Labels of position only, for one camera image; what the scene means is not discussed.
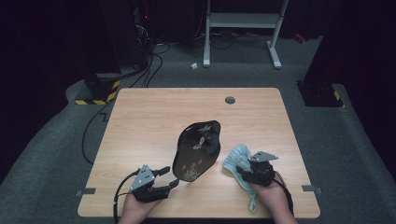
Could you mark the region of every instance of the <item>wooden table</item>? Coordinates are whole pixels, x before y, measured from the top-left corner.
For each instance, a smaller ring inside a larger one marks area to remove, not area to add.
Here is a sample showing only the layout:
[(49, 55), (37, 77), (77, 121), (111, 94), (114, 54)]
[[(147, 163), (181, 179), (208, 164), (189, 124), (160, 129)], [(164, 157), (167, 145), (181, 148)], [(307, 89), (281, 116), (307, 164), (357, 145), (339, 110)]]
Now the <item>wooden table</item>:
[[(234, 104), (225, 98), (232, 96)], [(254, 154), (279, 157), (271, 161), (292, 195), (296, 217), (318, 217), (311, 185), (280, 92), (273, 88), (166, 88), (120, 90), (87, 183), (94, 194), (82, 196), (82, 217), (112, 217), (115, 191), (121, 180), (147, 163), (152, 170), (171, 166), (177, 139), (190, 124), (217, 120), (221, 152), (215, 164), (196, 181), (180, 181), (150, 217), (270, 217), (259, 203), (249, 212), (249, 197), (222, 163), (238, 144)], [(172, 172), (158, 176), (154, 187), (174, 180)], [(121, 192), (127, 192), (133, 178)], [(123, 197), (119, 201), (119, 214)]]

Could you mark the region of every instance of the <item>metal stand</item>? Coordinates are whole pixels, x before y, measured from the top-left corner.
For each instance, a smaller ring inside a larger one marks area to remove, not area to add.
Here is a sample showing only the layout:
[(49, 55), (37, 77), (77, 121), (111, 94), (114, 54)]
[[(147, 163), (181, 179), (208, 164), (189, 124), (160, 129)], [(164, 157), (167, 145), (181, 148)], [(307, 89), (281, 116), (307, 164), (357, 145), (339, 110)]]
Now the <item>metal stand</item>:
[(275, 50), (275, 44), (279, 30), (285, 16), (289, 0), (283, 0), (279, 13), (257, 14), (257, 13), (211, 13), (210, 0), (207, 0), (204, 67), (210, 66), (210, 28), (211, 27), (241, 27), (241, 28), (272, 28), (274, 34), (271, 41), (267, 41), (267, 47), (276, 69), (282, 68)]

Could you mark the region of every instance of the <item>light blue cloth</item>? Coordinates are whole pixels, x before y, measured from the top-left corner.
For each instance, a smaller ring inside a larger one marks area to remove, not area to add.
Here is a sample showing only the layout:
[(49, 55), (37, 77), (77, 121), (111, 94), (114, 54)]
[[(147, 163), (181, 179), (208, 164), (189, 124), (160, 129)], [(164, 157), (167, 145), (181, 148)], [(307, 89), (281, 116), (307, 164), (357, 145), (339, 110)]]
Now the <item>light blue cloth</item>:
[(238, 184), (247, 192), (248, 197), (250, 198), (250, 212), (256, 212), (257, 210), (257, 202), (256, 202), (256, 191), (250, 187), (248, 182), (242, 179), (242, 176), (236, 171), (236, 166), (241, 167), (246, 171), (250, 170), (250, 163), (248, 158), (251, 156), (250, 151), (247, 146), (240, 144), (236, 146), (230, 155), (223, 162), (223, 167), (229, 170), (233, 177), (235, 177)]

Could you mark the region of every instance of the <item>dark background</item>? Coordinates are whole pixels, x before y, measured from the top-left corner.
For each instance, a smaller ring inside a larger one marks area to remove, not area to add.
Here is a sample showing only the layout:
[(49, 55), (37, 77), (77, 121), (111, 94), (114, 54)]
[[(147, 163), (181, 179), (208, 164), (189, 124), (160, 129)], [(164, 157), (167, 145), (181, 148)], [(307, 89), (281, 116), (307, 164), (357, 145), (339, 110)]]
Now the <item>dark background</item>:
[[(99, 1), (82, 2), (97, 6)], [(162, 22), (152, 21), (151, 28), (156, 35), (191, 42), (192, 35), (199, 28), (201, 2), (148, 2), (155, 8), (153, 20), (156, 16), (166, 16)], [(241, 8), (254, 12), (276, 7), (274, 1), (264, 2), (268, 7), (263, 8), (263, 1), (259, 0), (252, 0), (251, 4), (213, 1), (213, 8), (221, 11)], [(82, 79), (73, 55), (68, 53), (64, 44), (64, 31), (60, 28), (63, 6), (63, 2), (58, 0), (2, 1), (0, 5), (1, 93), (5, 108), (1, 116), (1, 180), (30, 139), (67, 104), (65, 90)], [(307, 80), (346, 86), (365, 131), (395, 176), (392, 164), (396, 114), (395, 2), (349, 0), (341, 1), (338, 10), (337, 6), (337, 1), (330, 0), (290, 1), (280, 36), (292, 38), (300, 34), (309, 40), (324, 35), (313, 61), (316, 69), (308, 72)], [(92, 11), (87, 15), (102, 16), (99, 7), (89, 8)], [(181, 20), (182, 14), (175, 13), (186, 10), (193, 12), (194, 16)], [(104, 32), (95, 36), (98, 39), (90, 40), (92, 43), (108, 41), (103, 21), (92, 20), (92, 27), (100, 27), (98, 32)], [(186, 33), (176, 34), (177, 27)], [(102, 64), (108, 58), (98, 57), (97, 60), (96, 63)]]

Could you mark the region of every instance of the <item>human hand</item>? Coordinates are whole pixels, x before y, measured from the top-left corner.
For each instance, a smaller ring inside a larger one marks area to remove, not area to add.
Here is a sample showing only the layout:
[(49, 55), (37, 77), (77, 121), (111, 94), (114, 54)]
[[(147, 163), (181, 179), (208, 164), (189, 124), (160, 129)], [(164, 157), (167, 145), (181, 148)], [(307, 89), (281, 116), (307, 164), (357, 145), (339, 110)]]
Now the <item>human hand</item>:
[[(276, 172), (275, 180), (279, 183), (284, 183), (278, 172)], [(249, 185), (257, 192), (257, 196), (262, 204), (270, 210), (275, 223), (297, 223), (289, 210), (285, 191), (275, 181), (272, 181), (267, 187), (252, 183), (249, 183)]]
[(136, 197), (131, 193), (125, 197), (122, 215), (119, 224), (139, 224), (157, 206), (162, 200), (151, 203), (138, 202)]

